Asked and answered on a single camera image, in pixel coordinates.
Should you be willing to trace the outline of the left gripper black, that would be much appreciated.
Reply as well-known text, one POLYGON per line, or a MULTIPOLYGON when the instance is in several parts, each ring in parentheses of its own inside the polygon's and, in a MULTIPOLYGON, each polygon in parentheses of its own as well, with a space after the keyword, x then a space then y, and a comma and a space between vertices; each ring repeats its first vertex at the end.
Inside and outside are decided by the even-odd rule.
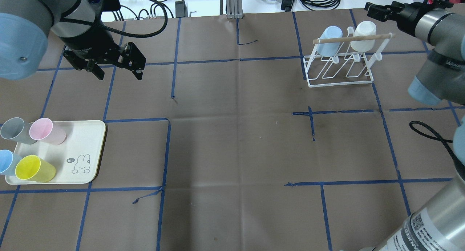
POLYGON ((143 78, 146 57, 133 42, 118 46, 100 19, 103 0, 57 0, 60 21, 54 33, 65 43, 63 56, 76 70, 85 70, 102 81, 99 64, 114 65, 143 78))

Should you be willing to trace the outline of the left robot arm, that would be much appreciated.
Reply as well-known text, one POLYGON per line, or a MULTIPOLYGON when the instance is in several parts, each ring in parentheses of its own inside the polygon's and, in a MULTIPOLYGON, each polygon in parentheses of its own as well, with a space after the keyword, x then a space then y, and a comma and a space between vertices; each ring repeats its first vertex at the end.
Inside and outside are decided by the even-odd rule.
POLYGON ((132 72, 141 80, 146 58, 129 42, 119 46, 101 15, 120 9, 119 0, 1 0, 1 78, 25 79, 38 70, 51 32, 65 44, 75 70, 103 80, 101 64, 132 72))

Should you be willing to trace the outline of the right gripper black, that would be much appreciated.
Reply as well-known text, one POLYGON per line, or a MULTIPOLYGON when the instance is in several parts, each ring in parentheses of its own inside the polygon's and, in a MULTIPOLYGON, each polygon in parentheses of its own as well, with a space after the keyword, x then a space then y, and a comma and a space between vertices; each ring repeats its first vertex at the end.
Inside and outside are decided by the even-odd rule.
POLYGON ((367 2, 367 16, 377 21, 397 21, 397 27, 408 35, 428 35, 436 19, 428 15, 435 5, 421 2, 400 3, 392 1, 391 5, 377 5, 367 2))

